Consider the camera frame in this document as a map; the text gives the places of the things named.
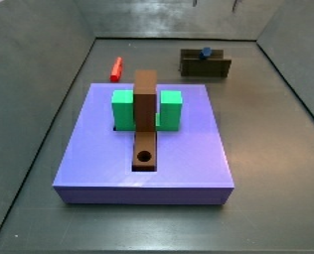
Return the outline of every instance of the green block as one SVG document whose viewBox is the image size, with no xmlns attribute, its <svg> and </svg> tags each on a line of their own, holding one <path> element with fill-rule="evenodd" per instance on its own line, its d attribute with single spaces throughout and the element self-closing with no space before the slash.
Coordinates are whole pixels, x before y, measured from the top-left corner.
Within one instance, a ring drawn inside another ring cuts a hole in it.
<svg viewBox="0 0 314 254">
<path fill-rule="evenodd" d="M 112 112 L 117 131 L 135 131 L 133 90 L 114 90 L 112 94 Z"/>
<path fill-rule="evenodd" d="M 183 93 L 181 91 L 161 91 L 160 105 L 160 130 L 179 131 L 181 111 L 183 111 Z"/>
<path fill-rule="evenodd" d="M 161 115 L 156 113 L 156 130 L 161 131 Z"/>
</svg>

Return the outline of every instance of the purple platform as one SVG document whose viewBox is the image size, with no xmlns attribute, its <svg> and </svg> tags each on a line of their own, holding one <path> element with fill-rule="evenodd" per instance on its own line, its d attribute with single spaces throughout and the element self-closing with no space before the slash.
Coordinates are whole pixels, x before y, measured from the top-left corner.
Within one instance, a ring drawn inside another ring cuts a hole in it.
<svg viewBox="0 0 314 254">
<path fill-rule="evenodd" d="M 179 132 L 157 133 L 157 172 L 132 172 L 133 132 L 113 131 L 113 90 L 90 86 L 54 188 L 68 203 L 224 204 L 235 189 L 204 85 L 157 85 L 181 90 Z"/>
</svg>

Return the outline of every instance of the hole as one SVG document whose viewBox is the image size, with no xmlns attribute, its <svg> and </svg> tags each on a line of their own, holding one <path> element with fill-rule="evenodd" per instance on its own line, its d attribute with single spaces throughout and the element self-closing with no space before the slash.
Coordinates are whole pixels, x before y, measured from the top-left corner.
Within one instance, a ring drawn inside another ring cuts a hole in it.
<svg viewBox="0 0 314 254">
<path fill-rule="evenodd" d="M 147 162 L 149 162 L 151 159 L 152 159 L 152 154 L 151 154 L 148 151 L 141 151 L 141 152 L 139 153 L 139 155 L 137 155 L 137 159 L 139 159 L 141 162 L 147 163 Z"/>
</svg>

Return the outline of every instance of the table surface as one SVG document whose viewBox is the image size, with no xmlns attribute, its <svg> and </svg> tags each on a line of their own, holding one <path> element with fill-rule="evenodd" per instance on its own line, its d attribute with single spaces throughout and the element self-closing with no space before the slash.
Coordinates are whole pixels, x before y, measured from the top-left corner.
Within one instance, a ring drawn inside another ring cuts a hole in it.
<svg viewBox="0 0 314 254">
<path fill-rule="evenodd" d="M 230 76 L 181 77 L 180 49 L 224 49 Z M 235 191 L 224 206 L 66 205 L 53 181 L 88 89 L 157 69 L 159 83 L 204 83 L 215 108 Z M 13 251 L 314 252 L 314 120 L 255 43 L 97 41 L 0 230 Z"/>
</svg>

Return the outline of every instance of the brown bar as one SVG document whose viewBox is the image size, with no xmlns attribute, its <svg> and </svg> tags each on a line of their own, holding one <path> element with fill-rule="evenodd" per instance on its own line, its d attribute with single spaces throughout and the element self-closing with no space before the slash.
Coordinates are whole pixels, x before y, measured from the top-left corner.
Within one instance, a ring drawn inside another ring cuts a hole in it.
<svg viewBox="0 0 314 254">
<path fill-rule="evenodd" d="M 156 132 L 136 132 L 132 171 L 157 171 Z"/>
<path fill-rule="evenodd" d="M 133 117 L 136 122 L 136 132 L 156 131 L 156 83 L 156 70 L 139 70 L 136 72 L 133 88 Z"/>
</svg>

